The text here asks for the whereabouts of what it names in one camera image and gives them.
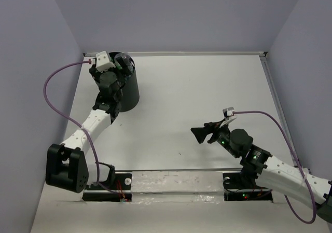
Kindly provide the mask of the clear bottle white-green label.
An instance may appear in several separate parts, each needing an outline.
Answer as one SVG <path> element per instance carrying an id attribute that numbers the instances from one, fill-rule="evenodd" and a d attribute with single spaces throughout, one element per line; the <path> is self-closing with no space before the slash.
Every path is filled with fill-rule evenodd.
<path id="1" fill-rule="evenodd" d="M 115 60 L 115 58 L 118 57 L 118 56 L 123 57 L 124 61 L 125 61 L 127 64 L 129 64 L 130 74 L 129 74 L 129 75 L 124 75 L 124 74 L 123 74 L 123 75 L 124 75 L 124 76 L 131 76 L 131 75 L 133 74 L 133 72 L 134 72 L 134 63 L 133 63 L 131 57 L 130 57 L 129 54 L 127 54 L 126 52 L 123 52 L 123 53 L 118 53 L 118 54 L 116 54 L 116 55 L 114 56 L 114 60 Z"/>

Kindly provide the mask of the green plastic bottle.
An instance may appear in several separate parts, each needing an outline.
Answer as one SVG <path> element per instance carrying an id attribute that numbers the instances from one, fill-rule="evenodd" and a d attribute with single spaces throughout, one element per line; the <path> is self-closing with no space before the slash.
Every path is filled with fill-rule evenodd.
<path id="1" fill-rule="evenodd" d="M 117 67 L 117 69 L 121 70 L 122 66 L 120 65 L 120 63 L 117 60 L 114 60 L 115 66 Z"/>

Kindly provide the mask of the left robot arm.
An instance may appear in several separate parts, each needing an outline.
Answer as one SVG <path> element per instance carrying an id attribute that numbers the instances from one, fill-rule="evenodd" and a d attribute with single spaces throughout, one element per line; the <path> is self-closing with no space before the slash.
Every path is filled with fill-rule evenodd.
<path id="1" fill-rule="evenodd" d="M 135 63 L 127 53 L 103 51 L 86 63 L 91 66 L 89 73 L 99 89 L 94 106 L 83 123 L 65 116 L 77 130 L 47 150 L 46 184 L 75 193 L 90 185 L 110 191 L 116 183 L 115 167 L 98 160 L 94 141 L 120 112 L 133 109 L 140 98 Z M 86 162 L 88 150 L 95 156 L 91 169 Z"/>

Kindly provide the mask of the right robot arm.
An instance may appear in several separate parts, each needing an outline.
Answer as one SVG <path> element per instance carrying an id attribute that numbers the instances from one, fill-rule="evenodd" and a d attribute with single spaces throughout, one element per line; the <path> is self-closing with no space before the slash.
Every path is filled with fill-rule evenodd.
<path id="1" fill-rule="evenodd" d="M 265 187 L 315 209 L 316 215 L 331 222 L 331 181 L 309 173 L 301 173 L 254 145 L 253 138 L 243 129 L 229 130 L 228 123 L 208 122 L 203 127 L 191 128 L 198 143 L 211 135 L 209 144 L 217 142 L 242 166 L 239 182 L 244 187 L 254 184 Z"/>

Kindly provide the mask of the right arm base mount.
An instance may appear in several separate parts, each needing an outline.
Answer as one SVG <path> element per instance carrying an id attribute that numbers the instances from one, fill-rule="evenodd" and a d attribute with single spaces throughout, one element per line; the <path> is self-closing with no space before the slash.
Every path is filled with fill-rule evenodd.
<path id="1" fill-rule="evenodd" d="M 224 200 L 231 201 L 273 201 L 272 191 L 258 186 L 239 172 L 223 173 Z"/>

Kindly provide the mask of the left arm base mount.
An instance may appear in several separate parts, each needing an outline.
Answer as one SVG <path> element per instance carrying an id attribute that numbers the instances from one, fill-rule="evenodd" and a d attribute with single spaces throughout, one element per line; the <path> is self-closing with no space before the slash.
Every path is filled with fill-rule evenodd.
<path id="1" fill-rule="evenodd" d="M 85 202 L 131 202 L 132 201 L 132 173 L 116 172 L 115 180 L 111 185 L 101 182 L 102 185 L 86 186 L 82 199 Z"/>

